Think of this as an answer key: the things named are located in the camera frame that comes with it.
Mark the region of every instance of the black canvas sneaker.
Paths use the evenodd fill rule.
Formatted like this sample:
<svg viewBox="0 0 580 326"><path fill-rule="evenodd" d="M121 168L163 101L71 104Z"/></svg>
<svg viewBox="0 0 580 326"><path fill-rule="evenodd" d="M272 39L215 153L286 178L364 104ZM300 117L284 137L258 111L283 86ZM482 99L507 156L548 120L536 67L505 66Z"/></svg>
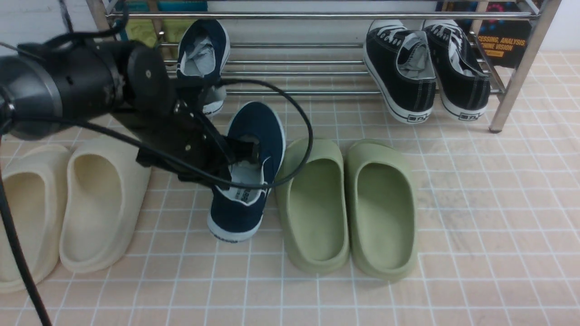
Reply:
<svg viewBox="0 0 580 326"><path fill-rule="evenodd" d="M436 77L423 31L410 31L399 20L373 21L364 63L396 120L418 124L429 118Z"/></svg>
<svg viewBox="0 0 580 326"><path fill-rule="evenodd" d="M483 73L467 36L453 20L426 20L431 58L447 112L462 121L475 121L487 109L490 77Z"/></svg>

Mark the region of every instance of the shoe insole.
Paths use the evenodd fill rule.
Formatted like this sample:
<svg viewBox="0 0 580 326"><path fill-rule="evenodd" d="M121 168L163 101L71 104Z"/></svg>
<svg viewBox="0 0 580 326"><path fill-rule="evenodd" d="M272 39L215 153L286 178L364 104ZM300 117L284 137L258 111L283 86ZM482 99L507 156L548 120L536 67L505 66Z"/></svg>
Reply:
<svg viewBox="0 0 580 326"><path fill-rule="evenodd" d="M45 184L35 173L20 173L4 181L6 197L16 227L20 246L31 270L40 252L45 227ZM0 223L0 282L20 279L10 250L6 230Z"/></svg>
<svg viewBox="0 0 580 326"><path fill-rule="evenodd" d="M414 211L411 189L397 169L369 164L358 176L358 227L369 263L379 269L396 269L411 257Z"/></svg>
<svg viewBox="0 0 580 326"><path fill-rule="evenodd" d="M326 261L339 254L345 240L340 168L331 160L308 163L292 181L288 220L300 251Z"/></svg>
<svg viewBox="0 0 580 326"><path fill-rule="evenodd" d="M260 166L241 162L231 168L231 181L237 183L257 184L260 183ZM240 189L230 187L223 194L232 200L238 200L246 204L255 202L262 191L258 189Z"/></svg>
<svg viewBox="0 0 580 326"><path fill-rule="evenodd" d="M64 224L61 250L69 259L84 262L111 245L109 240L122 223L121 181L115 167L98 155L78 157L73 178L69 182L75 182L75 193L69 194L71 210Z"/></svg>

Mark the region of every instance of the black cable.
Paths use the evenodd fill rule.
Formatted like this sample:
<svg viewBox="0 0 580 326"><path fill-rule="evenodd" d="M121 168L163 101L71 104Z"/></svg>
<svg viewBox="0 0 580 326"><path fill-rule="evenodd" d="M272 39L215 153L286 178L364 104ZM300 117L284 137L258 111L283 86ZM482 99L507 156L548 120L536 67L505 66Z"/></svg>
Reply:
<svg viewBox="0 0 580 326"><path fill-rule="evenodd" d="M11 124L11 120L6 121L0 128L0 135L4 135L5 131ZM22 247L20 246L20 241L18 240L18 235L16 234L16 227L14 226L14 220L12 219L12 213L10 212L10 206L8 205L8 199L6 198L2 178L0 178L0 214L2 215L2 223L4 223L4 229L6 230L6 238L8 238L12 255L14 255L14 261L16 262L18 271L22 276L22 282L30 296L30 301L32 301L34 309L37 311L42 326L51 326L52 323L50 322L50 317L48 317L48 313L42 303L38 289L34 284L34 279L32 279L32 275L30 274L30 270L26 264L26 259L24 258L24 253L22 252Z"/></svg>
<svg viewBox="0 0 580 326"><path fill-rule="evenodd" d="M300 171L302 170L302 168L306 165L306 161L308 160L309 156L310 156L310 152L312 151L312 144L313 144L313 132L312 132L312 126L310 125L310 121L308 121L308 119L306 118L306 125L308 127L308 134L309 134L309 142L308 142L308 147L306 149L304 158L302 159L302 162L300 162L300 164L298 165L298 167L296 167L296 169L290 173L288 176L286 176L285 178L283 178L282 180L278 181L278 182L274 182L274 183L270 183L270 184L245 184L245 183L237 183L237 182L231 182L228 181L226 179L222 179L219 178L217 176L213 176L199 168L196 168L193 165L190 165L172 155L169 155L165 152L159 151L156 148L153 148L147 144L144 144L134 138L131 138L127 135L123 135L122 133L113 131L111 129L108 129L106 127L103 126L99 126L99 125L95 125L91 122L86 122L86 121L76 121L76 120L69 120L69 119L63 119L63 118L58 118L58 117L17 117L14 119L15 123L18 123L20 121L30 121L30 122L52 122L52 123L58 123L58 124L64 124L64 125L69 125L69 126L77 126L77 127L81 127L81 128L85 128L88 130L92 130L94 132L98 132L98 133L102 133L104 135L107 135L109 137L113 137L115 139L118 139L122 142L125 142L127 144L133 145L141 150L145 150L145 151L149 151L157 156L159 156L160 158L167 160L168 162L171 162L173 164L179 165L182 168L188 169L191 173L194 173L196 175L198 175L201 179L204 179L206 181L209 181L210 183L216 184L216 185L221 185L221 186L229 186L229 187L234 187L234 188L239 188L239 189L251 189L251 190L256 190L256 189L271 189L274 187L278 187L281 186L282 184L285 184L287 182L289 182L290 180L292 180L292 178L294 178L298 173L300 173Z"/></svg>
<svg viewBox="0 0 580 326"><path fill-rule="evenodd" d="M112 37L119 34L125 29L125 27L127 26L127 22L129 21L129 6L125 3L125 0L121 0L121 2L123 3L123 18L117 25L115 25L115 27L109 28L108 30L101 32L72 32L62 34L46 41L44 45L46 45L49 48L56 49L72 41L83 41L89 38L94 39L94 38Z"/></svg>
<svg viewBox="0 0 580 326"><path fill-rule="evenodd" d="M60 15L63 17L64 26L68 33L74 32L73 22L71 21L71 16L68 14L68 8L65 0L59 0L60 5Z"/></svg>

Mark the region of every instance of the metal shoe rack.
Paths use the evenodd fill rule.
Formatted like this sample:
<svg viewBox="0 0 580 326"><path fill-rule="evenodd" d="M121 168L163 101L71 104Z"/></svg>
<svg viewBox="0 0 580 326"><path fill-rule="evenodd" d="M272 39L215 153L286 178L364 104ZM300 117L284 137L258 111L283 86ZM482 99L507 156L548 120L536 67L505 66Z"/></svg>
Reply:
<svg viewBox="0 0 580 326"><path fill-rule="evenodd" d="M508 2L509 0L494 0L497 2ZM105 7L102 0L86 0L95 23L100 30L108 29L115 19L122 17L122 13L114 10L117 0ZM165 62L168 66L175 64L175 58L169 58L167 50L176 47L176 43L164 42L164 31L162 19L285 19L285 20L375 20L375 19L473 19L472 31L468 37L471 38L472 47L479 53L479 62L483 70L492 79L492 94L499 99L499 107L490 125L492 133L501 132L510 114L512 107L521 91L521 87L528 75L532 63L539 51L539 48L546 36L548 28L554 19L561 0L544 0L543 5L538 9L532 0L517 0L521 12L485 12L488 1L478 1L476 12L376 12L376 13L332 13L332 12L159 12L157 1L147 0L149 12L132 12L129 17L138 19L151 19L158 39L161 41L161 50L167 58ZM483 47L477 39L477 32L481 27L482 20L527 20L532 24L532 32L528 40L528 45L519 66L514 70L509 83L505 86L500 79L496 69L490 63ZM251 44L231 44L232 48L244 49L361 49L362 44L282 44L282 43L251 43ZM308 66L308 65L333 65L333 66L353 66L362 65L362 60L230 60L228 65L244 66ZM344 77L344 76L364 76L366 71L230 71L229 76L236 77ZM377 89L370 90L310 90L310 89L287 89L293 96L364 96L379 95ZM254 95L267 96L273 92L262 90L229 90L231 95Z"/></svg>

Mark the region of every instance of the chrome rack bar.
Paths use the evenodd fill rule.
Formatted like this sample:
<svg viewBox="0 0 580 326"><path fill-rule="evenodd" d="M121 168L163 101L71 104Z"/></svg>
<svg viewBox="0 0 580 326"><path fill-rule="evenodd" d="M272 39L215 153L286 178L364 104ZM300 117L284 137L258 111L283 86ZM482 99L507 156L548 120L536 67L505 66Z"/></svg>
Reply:
<svg viewBox="0 0 580 326"><path fill-rule="evenodd" d="M166 64L176 64L177 60L165 60ZM362 60L228 60L231 66L361 66Z"/></svg>
<svg viewBox="0 0 580 326"><path fill-rule="evenodd" d="M161 43L160 46L177 48L177 43ZM475 46L473 42L469 42L472 47ZM232 49L362 49L362 43L232 43Z"/></svg>
<svg viewBox="0 0 580 326"><path fill-rule="evenodd" d="M362 96L362 95L380 95L379 90L309 90L309 89L288 89L284 90L291 96ZM492 94L499 94L499 89L492 89ZM273 90L239 90L228 89L228 95L236 96L277 96L278 93Z"/></svg>
<svg viewBox="0 0 580 326"><path fill-rule="evenodd" d="M481 64L481 61L485 63L489 70L484 70L484 73L491 74L492 79L495 79L495 82L498 84L499 90L501 90L501 94L506 92L506 86L503 84L502 78L499 76L498 71L495 69L495 66L490 62L490 58L485 54L485 49L481 45L481 42L477 38L477 34L474 31L469 33L473 38L473 42L475 43L477 49L481 53L483 59L478 59L477 61Z"/></svg>
<svg viewBox="0 0 580 326"><path fill-rule="evenodd" d="M108 18L120 18L113 12ZM133 12L136 19L497 19L534 20L539 18L528 12L407 12L407 13L244 13L244 12Z"/></svg>

